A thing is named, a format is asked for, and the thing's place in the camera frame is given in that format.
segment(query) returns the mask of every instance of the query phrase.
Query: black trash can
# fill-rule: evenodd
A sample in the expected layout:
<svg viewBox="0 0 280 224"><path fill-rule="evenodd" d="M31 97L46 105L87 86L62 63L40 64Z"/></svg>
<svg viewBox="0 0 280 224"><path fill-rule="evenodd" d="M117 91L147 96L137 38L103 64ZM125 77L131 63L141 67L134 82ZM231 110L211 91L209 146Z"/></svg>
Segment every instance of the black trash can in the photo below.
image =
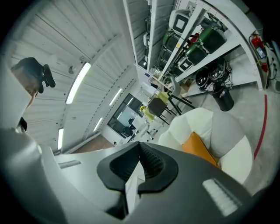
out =
<svg viewBox="0 0 280 224"><path fill-rule="evenodd" d="M213 90L212 96L216 100L221 111L229 111L235 104L225 85L216 86Z"/></svg>

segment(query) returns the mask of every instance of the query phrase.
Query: fire extinguisher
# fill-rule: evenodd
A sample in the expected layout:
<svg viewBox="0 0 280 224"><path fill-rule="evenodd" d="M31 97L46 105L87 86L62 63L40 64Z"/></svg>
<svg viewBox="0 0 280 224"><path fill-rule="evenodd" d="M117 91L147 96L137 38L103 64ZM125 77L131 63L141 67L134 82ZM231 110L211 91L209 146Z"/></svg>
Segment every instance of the fire extinguisher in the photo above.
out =
<svg viewBox="0 0 280 224"><path fill-rule="evenodd" d="M261 62L262 70L264 72L268 72L268 66L266 63L266 49L259 35L251 35L251 44L258 56L259 61Z"/></svg>

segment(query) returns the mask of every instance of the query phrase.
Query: white ceiling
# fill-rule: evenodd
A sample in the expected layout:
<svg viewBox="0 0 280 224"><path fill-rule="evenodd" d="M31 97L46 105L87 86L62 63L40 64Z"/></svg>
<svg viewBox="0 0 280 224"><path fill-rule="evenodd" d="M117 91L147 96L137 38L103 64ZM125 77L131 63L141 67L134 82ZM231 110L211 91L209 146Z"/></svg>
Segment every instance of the white ceiling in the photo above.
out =
<svg viewBox="0 0 280 224"><path fill-rule="evenodd" d="M39 143L57 149L58 129L64 127L63 151L92 136L100 117L107 124L119 101L136 79L122 0L52 0L36 12L17 39L11 65L25 57L49 64L55 88L44 88L24 113L28 132ZM73 103L65 103L84 61L92 64ZM68 72L75 66L74 74Z"/></svg>

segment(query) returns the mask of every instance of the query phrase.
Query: chair backrest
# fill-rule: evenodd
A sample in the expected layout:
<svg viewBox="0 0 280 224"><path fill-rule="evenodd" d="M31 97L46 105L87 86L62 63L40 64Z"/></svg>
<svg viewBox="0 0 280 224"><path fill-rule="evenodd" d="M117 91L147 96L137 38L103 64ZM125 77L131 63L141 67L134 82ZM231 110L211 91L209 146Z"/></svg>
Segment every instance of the chair backrest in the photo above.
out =
<svg viewBox="0 0 280 224"><path fill-rule="evenodd" d="M154 98L148 105L149 112L159 117L165 110L166 104L160 98Z"/></svg>
<svg viewBox="0 0 280 224"><path fill-rule="evenodd" d="M180 86L180 84L175 81L174 77L171 78L171 82L172 82L172 87L173 87L172 95L179 96L180 93L181 93L181 86Z"/></svg>

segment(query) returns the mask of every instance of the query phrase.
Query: orange cushion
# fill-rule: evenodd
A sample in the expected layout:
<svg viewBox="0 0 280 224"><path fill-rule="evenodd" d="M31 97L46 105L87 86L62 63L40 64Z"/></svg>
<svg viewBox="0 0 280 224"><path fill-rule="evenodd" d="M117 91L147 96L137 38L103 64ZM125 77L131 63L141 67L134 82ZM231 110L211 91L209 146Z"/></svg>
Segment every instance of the orange cushion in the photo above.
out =
<svg viewBox="0 0 280 224"><path fill-rule="evenodd" d="M207 150L197 133L193 132L190 135L189 139L182 145L182 148L184 152L199 156L212 163L214 166L220 168L216 160Z"/></svg>

